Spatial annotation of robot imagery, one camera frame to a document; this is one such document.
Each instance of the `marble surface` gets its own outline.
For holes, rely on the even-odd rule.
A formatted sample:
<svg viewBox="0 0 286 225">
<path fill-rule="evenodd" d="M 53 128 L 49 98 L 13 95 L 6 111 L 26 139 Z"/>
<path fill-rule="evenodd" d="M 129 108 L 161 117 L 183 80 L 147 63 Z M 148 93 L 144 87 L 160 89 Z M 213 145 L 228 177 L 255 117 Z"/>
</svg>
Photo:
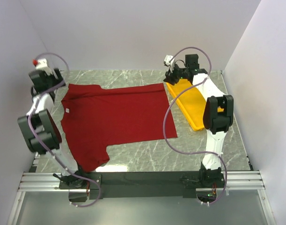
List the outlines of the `marble surface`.
<svg viewBox="0 0 286 225">
<path fill-rule="evenodd" d="M 99 84 L 102 88 L 122 88 L 161 83 L 165 70 L 77 70 L 64 76 L 66 83 Z M 226 87 L 220 72 L 211 74 L 212 81 L 226 93 Z M 68 88 L 57 90 L 55 106 L 51 112 L 63 138 L 62 149 L 70 153 L 61 127 L 64 109 L 61 99 Z M 172 97 L 166 90 L 169 102 Z M 171 144 L 182 151 L 203 151 L 206 145 L 206 131 L 193 131 L 186 118 L 175 104 L 172 107 L 178 138 L 170 139 Z M 236 121 L 224 141 L 224 161 L 228 170 L 250 170 L 246 151 L 238 130 Z M 107 147 L 110 161 L 97 171 L 187 171 L 199 170 L 203 154 L 194 156 L 181 155 L 168 147 L 164 140 L 136 142 L 113 145 Z M 45 156 L 41 156 L 37 165 L 37 172 L 59 172 L 59 169 Z"/>
</svg>

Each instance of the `red cap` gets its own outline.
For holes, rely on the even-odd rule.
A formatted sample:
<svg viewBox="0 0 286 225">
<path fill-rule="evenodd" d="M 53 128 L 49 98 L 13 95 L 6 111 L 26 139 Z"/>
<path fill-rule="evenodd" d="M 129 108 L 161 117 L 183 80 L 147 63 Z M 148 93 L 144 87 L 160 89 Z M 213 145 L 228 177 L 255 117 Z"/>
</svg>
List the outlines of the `red cap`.
<svg viewBox="0 0 286 225">
<path fill-rule="evenodd" d="M 34 64 L 34 66 L 38 65 L 38 61 L 37 60 L 32 60 L 32 64 Z"/>
</svg>

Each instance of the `yellow tray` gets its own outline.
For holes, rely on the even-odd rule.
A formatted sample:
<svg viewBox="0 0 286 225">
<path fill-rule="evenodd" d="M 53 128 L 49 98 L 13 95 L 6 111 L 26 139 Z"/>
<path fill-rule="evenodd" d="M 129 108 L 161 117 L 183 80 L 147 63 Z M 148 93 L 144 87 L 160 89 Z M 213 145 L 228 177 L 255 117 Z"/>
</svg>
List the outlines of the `yellow tray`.
<svg viewBox="0 0 286 225">
<path fill-rule="evenodd" d="M 180 79 L 174 86 L 167 83 L 170 94 L 175 98 L 181 91 L 191 86 L 191 83 L 185 79 Z M 192 88 L 183 93 L 177 100 L 177 105 L 189 122 L 194 131 L 202 130 L 203 114 L 206 101 L 197 88 Z"/>
</svg>

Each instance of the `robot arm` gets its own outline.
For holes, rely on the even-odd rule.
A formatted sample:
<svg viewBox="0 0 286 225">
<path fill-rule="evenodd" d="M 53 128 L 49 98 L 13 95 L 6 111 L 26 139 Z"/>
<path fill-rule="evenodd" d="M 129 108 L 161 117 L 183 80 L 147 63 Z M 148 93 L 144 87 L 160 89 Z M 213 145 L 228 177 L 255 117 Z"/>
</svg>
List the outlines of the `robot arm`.
<svg viewBox="0 0 286 225">
<path fill-rule="evenodd" d="M 70 171 L 73 173 L 80 173 L 78 172 L 78 165 L 75 159 L 61 150 L 62 139 L 59 130 L 50 115 L 54 106 L 55 93 L 50 92 L 43 94 L 42 96 L 40 95 L 44 91 L 63 81 L 63 77 L 57 68 L 52 70 L 48 67 L 46 59 L 34 61 L 34 65 L 36 66 L 36 69 L 29 73 L 34 84 L 31 89 L 33 104 L 26 115 L 18 119 L 18 125 L 29 150 L 32 152 L 38 152 L 41 155 L 46 155 L 61 169 L 62 177 L 58 178 L 66 182 L 68 185 L 71 185 L 73 181 L 73 188 L 77 188 L 79 185 L 76 184 L 77 182 L 75 182 L 75 179 L 72 179 L 67 170 L 63 168 L 57 160 L 55 160 L 55 157 L 57 157 Z M 43 140 L 48 148 L 51 149 L 54 156 L 41 146 L 29 128 L 28 116 L 34 109 L 35 112 L 31 118 L 31 124 L 34 127 L 36 134 Z"/>
<path fill-rule="evenodd" d="M 164 64 L 169 67 L 165 74 L 165 82 L 174 85 L 179 79 L 187 79 L 192 85 L 196 85 L 208 77 L 207 72 L 199 68 L 198 55 L 186 55 L 185 68 L 180 68 L 174 62 L 175 59 L 171 60 L 172 58 L 173 56 L 167 55 L 164 60 Z M 206 151 L 221 155 L 225 136 L 233 123 L 233 97 L 220 91 L 210 78 L 197 86 L 197 89 L 206 100 L 203 116 L 203 124 L 207 131 Z M 206 153 L 200 171 L 205 179 L 215 179 L 221 173 L 220 159 Z"/>
</svg>

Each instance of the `red t-shirt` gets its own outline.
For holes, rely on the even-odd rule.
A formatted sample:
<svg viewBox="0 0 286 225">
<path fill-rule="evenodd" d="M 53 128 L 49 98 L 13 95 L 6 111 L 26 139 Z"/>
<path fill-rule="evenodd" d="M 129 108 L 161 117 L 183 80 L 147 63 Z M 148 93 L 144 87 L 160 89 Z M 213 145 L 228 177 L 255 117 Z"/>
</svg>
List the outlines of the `red t-shirt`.
<svg viewBox="0 0 286 225">
<path fill-rule="evenodd" d="M 118 89 L 69 84 L 62 104 L 66 140 L 86 172 L 109 161 L 109 145 L 163 139 L 162 123 L 169 106 L 162 83 Z M 171 112 L 166 133 L 167 138 L 177 137 Z"/>
</svg>

